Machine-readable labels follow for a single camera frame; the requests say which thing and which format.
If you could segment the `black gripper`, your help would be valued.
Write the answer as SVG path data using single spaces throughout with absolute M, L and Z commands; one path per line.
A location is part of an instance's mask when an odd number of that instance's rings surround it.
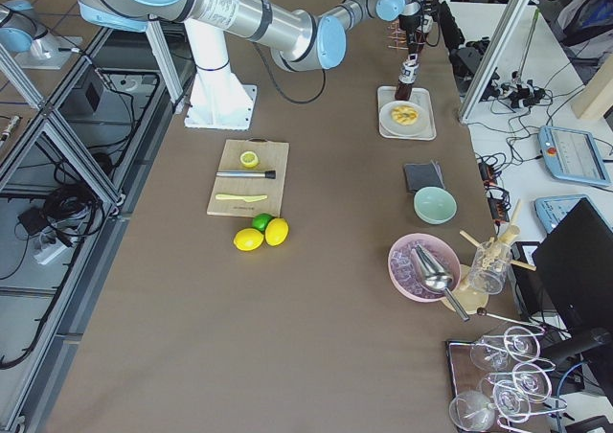
M 438 21 L 439 6 L 433 0 L 409 3 L 398 17 L 399 26 L 405 32 L 409 56 L 418 55 L 425 46 L 436 47 L 439 40 L 429 42 L 428 36 Z

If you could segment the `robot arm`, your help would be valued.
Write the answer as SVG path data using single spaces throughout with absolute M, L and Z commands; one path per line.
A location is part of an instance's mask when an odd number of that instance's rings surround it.
M 195 20 L 271 50 L 286 71 L 331 69 L 344 59 L 346 33 L 364 20 L 394 21 L 416 12 L 418 0 L 345 0 L 315 16 L 287 11 L 269 0 L 79 0 L 86 21 L 142 33 L 151 16 L 174 22 Z
M 1 44 L 24 69 L 59 70 L 71 55 L 71 45 L 51 34 L 27 0 L 1 4 Z

